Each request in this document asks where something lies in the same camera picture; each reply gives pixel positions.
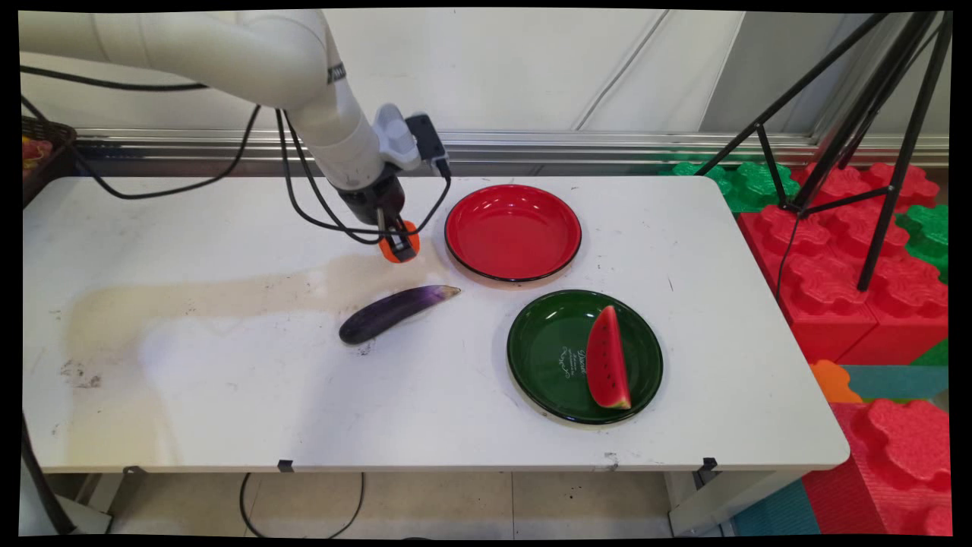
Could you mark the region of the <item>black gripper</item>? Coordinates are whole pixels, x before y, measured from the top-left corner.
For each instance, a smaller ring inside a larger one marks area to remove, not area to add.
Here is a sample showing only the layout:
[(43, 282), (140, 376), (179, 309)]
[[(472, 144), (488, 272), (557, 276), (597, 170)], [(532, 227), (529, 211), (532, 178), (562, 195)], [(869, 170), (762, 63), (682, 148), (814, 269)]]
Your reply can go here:
[(403, 220), (404, 191), (398, 178), (399, 169), (383, 169), (374, 183), (355, 190), (338, 189), (338, 196), (364, 224), (377, 226), (380, 240), (390, 244), (388, 229), (409, 232), (391, 236), (391, 260), (410, 261), (418, 255), (418, 235), (413, 222)]

